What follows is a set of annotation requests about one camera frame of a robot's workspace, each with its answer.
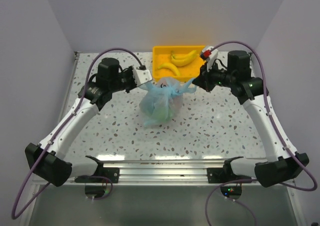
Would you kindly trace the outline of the yellow plastic tray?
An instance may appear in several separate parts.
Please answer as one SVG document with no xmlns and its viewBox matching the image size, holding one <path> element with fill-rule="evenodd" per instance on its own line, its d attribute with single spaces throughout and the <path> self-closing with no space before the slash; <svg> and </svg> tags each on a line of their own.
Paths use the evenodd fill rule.
<svg viewBox="0 0 320 226">
<path fill-rule="evenodd" d="M 204 45 L 154 46 L 152 49 L 153 79 L 157 82 L 164 77 L 172 77 L 184 83 L 191 78 L 196 78 L 199 75 L 200 67 L 204 63 L 200 58 L 200 52 L 204 47 Z M 196 57 L 191 63 L 185 66 L 176 66 L 179 75 L 176 75 L 174 70 L 170 68 L 159 68 L 162 64 L 173 64 L 172 54 L 181 59 L 192 51 L 196 51 Z"/>
</svg>

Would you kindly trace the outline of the light blue plastic bag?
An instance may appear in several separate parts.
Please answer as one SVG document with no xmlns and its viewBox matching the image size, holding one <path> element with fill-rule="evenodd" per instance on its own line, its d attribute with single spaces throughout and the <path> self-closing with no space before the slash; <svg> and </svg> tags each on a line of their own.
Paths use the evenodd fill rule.
<svg viewBox="0 0 320 226">
<path fill-rule="evenodd" d="M 144 114 L 144 127 L 161 125 L 178 115 L 183 106 L 184 94 L 193 94 L 197 87 L 191 86 L 191 78 L 181 83 L 173 77 L 163 77 L 157 83 L 147 82 L 139 88 L 147 91 L 139 103 Z"/>
</svg>

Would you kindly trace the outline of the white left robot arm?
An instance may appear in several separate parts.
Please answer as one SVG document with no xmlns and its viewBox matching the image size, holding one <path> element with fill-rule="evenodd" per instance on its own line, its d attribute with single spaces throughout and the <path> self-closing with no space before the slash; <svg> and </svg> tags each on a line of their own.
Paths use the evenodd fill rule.
<svg viewBox="0 0 320 226">
<path fill-rule="evenodd" d="M 55 129 L 39 144 L 30 143 L 25 154 L 30 169 L 37 176 L 56 187 L 69 178 L 87 177 L 99 182 L 105 175 L 103 163 L 93 156 L 86 156 L 78 163 L 64 158 L 82 129 L 112 99 L 113 93 L 129 92 L 152 79 L 148 70 L 130 66 L 122 69 L 115 58 L 104 58 L 78 93 L 70 111 Z"/>
</svg>

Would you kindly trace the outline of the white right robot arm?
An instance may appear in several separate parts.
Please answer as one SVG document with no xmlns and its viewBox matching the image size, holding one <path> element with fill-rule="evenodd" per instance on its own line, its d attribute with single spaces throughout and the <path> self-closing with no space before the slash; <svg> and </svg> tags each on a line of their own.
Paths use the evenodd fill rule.
<svg viewBox="0 0 320 226">
<path fill-rule="evenodd" d="M 218 50 L 206 49 L 200 54 L 205 63 L 193 84 L 211 92 L 216 86 L 229 88 L 254 123 L 266 159 L 238 156 L 224 161 L 221 182 L 255 178 L 265 188 L 296 178 L 309 163 L 306 153 L 291 145 L 273 108 L 264 80 L 252 76 L 250 54 L 233 50 L 227 54 L 227 67 L 218 68 Z"/>
</svg>

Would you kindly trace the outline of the single yellow fake banana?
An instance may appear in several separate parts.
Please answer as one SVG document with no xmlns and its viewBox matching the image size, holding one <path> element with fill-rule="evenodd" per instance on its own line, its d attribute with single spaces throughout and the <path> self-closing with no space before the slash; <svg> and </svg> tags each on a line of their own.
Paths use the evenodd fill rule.
<svg viewBox="0 0 320 226">
<path fill-rule="evenodd" d="M 165 63 L 162 63 L 161 65 L 159 65 L 157 67 L 158 70 L 161 70 L 161 69 L 168 69 L 170 70 L 171 72 L 173 72 L 173 74 L 175 76 L 180 76 L 181 73 L 180 71 L 178 70 L 178 68 L 173 64 L 173 63 L 170 63 L 170 62 L 165 62 Z"/>
</svg>

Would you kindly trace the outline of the yellow fake banana bunch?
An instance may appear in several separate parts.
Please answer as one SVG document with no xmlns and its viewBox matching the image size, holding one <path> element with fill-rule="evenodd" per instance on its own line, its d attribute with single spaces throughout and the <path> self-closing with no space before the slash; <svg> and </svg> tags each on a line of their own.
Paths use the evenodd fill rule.
<svg viewBox="0 0 320 226">
<path fill-rule="evenodd" d="M 184 67 L 191 64 L 197 57 L 197 51 L 192 50 L 188 54 L 178 55 L 171 53 L 171 62 L 177 67 Z"/>
</svg>

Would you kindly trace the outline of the black left base bracket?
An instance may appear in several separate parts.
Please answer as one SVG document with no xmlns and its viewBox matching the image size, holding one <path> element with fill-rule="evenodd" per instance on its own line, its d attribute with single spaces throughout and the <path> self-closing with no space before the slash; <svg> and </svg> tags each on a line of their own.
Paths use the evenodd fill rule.
<svg viewBox="0 0 320 226">
<path fill-rule="evenodd" d="M 104 163 L 93 156 L 86 156 L 72 166 L 70 177 L 76 183 L 106 183 L 107 179 L 116 184 L 119 181 L 118 167 L 104 167 Z"/>
</svg>

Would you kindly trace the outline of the black base bracket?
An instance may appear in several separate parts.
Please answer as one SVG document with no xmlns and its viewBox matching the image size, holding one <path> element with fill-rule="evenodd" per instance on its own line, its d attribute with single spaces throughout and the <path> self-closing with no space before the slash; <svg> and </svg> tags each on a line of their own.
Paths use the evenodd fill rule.
<svg viewBox="0 0 320 226">
<path fill-rule="evenodd" d="M 251 180 L 252 178 L 244 175 L 235 175 L 231 168 L 231 162 L 241 159 L 243 156 L 226 159 L 222 167 L 209 167 L 206 169 L 207 181 L 209 184 L 222 184 L 236 180 Z"/>
<path fill-rule="evenodd" d="M 107 179 L 116 184 L 119 181 L 118 167 L 104 167 L 104 163 L 93 156 L 86 156 L 72 166 L 70 177 L 76 183 L 106 183 Z"/>
</svg>

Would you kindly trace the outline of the black right base bracket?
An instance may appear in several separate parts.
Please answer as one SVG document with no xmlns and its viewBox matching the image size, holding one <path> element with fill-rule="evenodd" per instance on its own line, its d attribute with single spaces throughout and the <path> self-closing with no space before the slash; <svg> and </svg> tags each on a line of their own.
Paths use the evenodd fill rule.
<svg viewBox="0 0 320 226">
<path fill-rule="evenodd" d="M 226 159 L 222 167 L 209 167 L 206 169 L 207 181 L 209 184 L 222 184 L 236 180 L 251 180 L 252 178 L 244 175 L 235 175 L 231 168 L 231 162 L 241 159 L 243 156 Z"/>
</svg>

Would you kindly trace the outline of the aluminium mounting rail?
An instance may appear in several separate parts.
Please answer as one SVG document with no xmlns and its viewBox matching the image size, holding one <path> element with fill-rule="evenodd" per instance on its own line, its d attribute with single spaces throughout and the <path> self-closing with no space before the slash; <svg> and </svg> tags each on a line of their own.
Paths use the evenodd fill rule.
<svg viewBox="0 0 320 226">
<path fill-rule="evenodd" d="M 88 185 L 183 185 L 183 184 L 209 184 L 207 178 L 207 168 L 221 168 L 223 159 L 151 159 L 151 160 L 101 160 L 105 168 L 119 168 L 118 183 L 112 183 L 108 178 L 107 182 L 98 183 L 78 183 Z M 72 166 L 78 162 L 65 162 L 55 159 L 46 163 L 44 159 L 37 166 L 29 164 L 30 170 L 39 178 L 60 187 L 68 182 L 75 182 L 74 177 L 70 177 Z M 247 176 L 255 178 L 253 171 L 238 174 L 237 176 Z"/>
</svg>

